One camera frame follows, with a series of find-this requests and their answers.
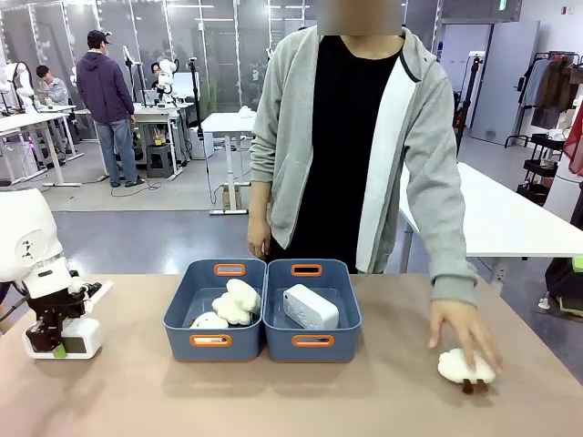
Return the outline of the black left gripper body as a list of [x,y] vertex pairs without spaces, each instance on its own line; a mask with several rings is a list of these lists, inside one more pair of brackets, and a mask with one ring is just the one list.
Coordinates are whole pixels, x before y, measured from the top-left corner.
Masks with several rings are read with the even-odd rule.
[[30,298],[29,308],[39,322],[37,330],[62,330],[65,319],[78,319],[85,314],[85,292],[70,293],[68,289],[40,298]]

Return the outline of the person's right hand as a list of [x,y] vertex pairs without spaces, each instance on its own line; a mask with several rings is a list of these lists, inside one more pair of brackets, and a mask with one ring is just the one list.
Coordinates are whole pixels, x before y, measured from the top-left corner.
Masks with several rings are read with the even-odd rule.
[[265,218],[249,218],[248,245],[251,255],[266,260],[270,253],[271,228]]

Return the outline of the person's left hand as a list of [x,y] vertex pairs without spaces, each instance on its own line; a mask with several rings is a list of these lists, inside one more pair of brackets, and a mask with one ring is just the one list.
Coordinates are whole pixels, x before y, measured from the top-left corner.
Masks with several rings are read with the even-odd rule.
[[430,307],[429,348],[435,348],[441,340],[444,324],[454,330],[469,369],[476,367],[477,345],[493,370],[496,373],[502,371],[501,355],[475,306],[459,301],[434,300]]

